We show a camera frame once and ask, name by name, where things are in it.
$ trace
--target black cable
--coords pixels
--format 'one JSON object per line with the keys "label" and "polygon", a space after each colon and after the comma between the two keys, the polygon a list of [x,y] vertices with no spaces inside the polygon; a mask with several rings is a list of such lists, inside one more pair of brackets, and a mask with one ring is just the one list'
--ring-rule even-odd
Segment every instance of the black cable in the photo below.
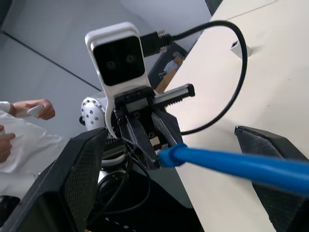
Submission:
{"label": "black cable", "polygon": [[140,164],[140,162],[138,162],[136,159],[132,158],[133,162],[145,173],[146,177],[147,177],[147,181],[148,181],[148,192],[146,197],[144,198],[144,200],[142,200],[140,203],[138,203],[137,205],[128,208],[128,209],[123,209],[123,210],[118,210],[118,211],[111,211],[111,212],[103,212],[103,215],[111,215],[111,214],[123,214],[123,213],[127,213],[129,211],[132,211],[134,209],[137,209],[139,207],[141,207],[148,199],[150,196],[150,192],[151,192],[151,178],[147,172],[147,170]]}
{"label": "black cable", "polygon": [[239,78],[239,82],[237,84],[236,90],[231,98],[231,100],[228,102],[228,104],[226,105],[226,107],[220,112],[220,114],[215,117],[212,121],[210,121],[209,123],[195,128],[193,130],[188,130],[188,131],[182,131],[182,135],[188,135],[188,134],[193,134],[196,132],[199,132],[201,130],[204,130],[210,126],[212,126],[213,124],[215,124],[217,121],[219,121],[226,113],[227,111],[231,108],[231,106],[234,104],[237,96],[239,95],[239,92],[241,90],[241,87],[243,85],[243,82],[245,80],[245,75],[246,75],[246,71],[247,71],[247,64],[248,64],[248,55],[247,55],[247,46],[246,46],[246,42],[245,39],[240,31],[240,29],[233,23],[231,22],[227,22],[227,21],[212,21],[209,23],[205,23],[202,24],[200,26],[197,26],[195,28],[192,28],[184,33],[178,34],[178,35],[174,35],[171,37],[172,41],[176,41],[176,40],[181,40],[189,35],[192,35],[196,32],[199,32],[201,30],[204,29],[208,29],[208,28],[212,28],[212,27],[217,27],[217,26],[223,26],[223,27],[227,27],[230,28],[232,31],[234,31],[234,33],[236,34],[240,47],[241,47],[241,54],[242,54],[242,67],[241,67],[241,73],[240,73],[240,78]]}
{"label": "black cable", "polygon": [[[111,214],[121,214],[121,213],[126,213],[126,212],[129,212],[129,211],[132,211],[134,209],[137,209],[139,207],[141,207],[148,199],[149,199],[149,196],[150,196],[150,192],[151,192],[151,178],[147,172],[147,170],[136,160],[132,157],[131,155],[131,152],[128,154],[129,158],[130,158],[130,161],[131,164],[128,164],[128,168],[126,170],[126,174],[125,174],[125,177],[124,179],[121,181],[119,187],[117,188],[116,192],[114,193],[114,195],[111,197],[111,199],[106,203],[106,205],[104,206],[104,208],[102,210],[100,210],[100,212],[96,213],[88,222],[87,224],[88,225],[91,225],[96,219],[98,219],[100,216],[102,215],[111,215]],[[148,181],[148,193],[146,195],[146,197],[140,202],[138,203],[137,205],[131,207],[131,208],[128,208],[128,209],[123,209],[123,210],[118,210],[118,211],[110,211],[110,212],[105,212],[105,210],[107,209],[107,207],[109,205],[111,205],[111,203],[114,201],[114,199],[116,198],[116,196],[119,194],[119,192],[121,191],[124,183],[125,183],[125,179],[127,178],[127,175],[129,173],[129,171],[131,171],[132,168],[129,168],[129,165],[132,166],[132,162],[134,162],[146,175],[147,177],[147,181]]]}
{"label": "black cable", "polygon": [[112,195],[112,197],[108,200],[108,202],[104,205],[103,209],[100,210],[100,212],[96,213],[92,218],[90,218],[87,222],[88,225],[91,225],[96,219],[98,219],[102,213],[113,203],[113,201],[116,199],[120,191],[122,190],[123,186],[126,183],[126,179],[128,177],[129,172],[132,169],[133,159],[129,157],[129,162],[126,168],[125,176],[122,179],[120,185],[118,186],[116,192]]}
{"label": "black cable", "polygon": [[122,190],[122,188],[124,187],[125,185],[125,182],[126,182],[126,179],[128,177],[128,174],[129,172],[131,171],[132,169],[132,158],[129,157],[129,162],[127,164],[127,168],[126,168],[126,173],[125,173],[125,176],[124,178],[122,179],[120,185],[118,186],[116,192],[113,194],[113,196],[109,199],[109,201],[105,204],[105,206],[103,207],[102,211],[105,211],[112,203],[113,201],[116,199],[116,197],[119,195],[120,191]]}

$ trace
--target blue handle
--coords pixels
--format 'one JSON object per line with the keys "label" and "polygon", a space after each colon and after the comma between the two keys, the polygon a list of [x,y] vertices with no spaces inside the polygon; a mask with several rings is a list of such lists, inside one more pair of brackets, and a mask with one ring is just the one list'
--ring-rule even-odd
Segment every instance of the blue handle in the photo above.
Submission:
{"label": "blue handle", "polygon": [[185,144],[178,144],[159,152],[158,155],[161,165],[165,167],[175,167],[189,162],[260,184],[309,196],[309,163],[307,162],[192,149]]}

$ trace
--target screw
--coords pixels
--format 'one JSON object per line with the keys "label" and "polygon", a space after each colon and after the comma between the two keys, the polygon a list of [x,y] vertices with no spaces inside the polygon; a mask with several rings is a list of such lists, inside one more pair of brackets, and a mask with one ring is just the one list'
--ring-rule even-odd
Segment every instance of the screw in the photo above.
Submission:
{"label": "screw", "polygon": [[153,134],[152,132],[150,132],[149,135],[148,135],[148,137],[149,137],[150,139],[154,138],[154,136],[155,136],[155,134]]}
{"label": "screw", "polygon": [[139,112],[135,112],[135,113],[134,113],[134,117],[135,117],[135,118],[139,118],[139,117],[140,117]]}

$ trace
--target white table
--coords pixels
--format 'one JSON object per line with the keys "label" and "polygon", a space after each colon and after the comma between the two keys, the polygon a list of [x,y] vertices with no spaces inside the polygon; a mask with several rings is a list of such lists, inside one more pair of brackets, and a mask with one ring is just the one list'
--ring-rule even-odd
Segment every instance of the white table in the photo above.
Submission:
{"label": "white table", "polygon": [[[253,49],[246,80],[231,110],[218,123],[184,137],[191,147],[240,151],[236,125],[287,137],[309,154],[309,2],[224,0],[214,19],[230,19]],[[186,83],[196,96],[168,108],[188,130],[213,119],[230,100],[241,60],[225,28],[206,30],[169,88]],[[191,164],[178,173],[206,232],[274,232],[249,181]]]}

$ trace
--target white lab coat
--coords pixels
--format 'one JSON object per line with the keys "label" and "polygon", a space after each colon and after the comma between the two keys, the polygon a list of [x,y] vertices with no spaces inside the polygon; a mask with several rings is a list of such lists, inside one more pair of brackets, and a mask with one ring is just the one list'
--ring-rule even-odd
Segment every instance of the white lab coat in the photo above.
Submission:
{"label": "white lab coat", "polygon": [[0,102],[0,125],[14,133],[11,155],[0,163],[0,196],[24,197],[35,177],[58,158],[69,139],[8,114],[8,102]]}

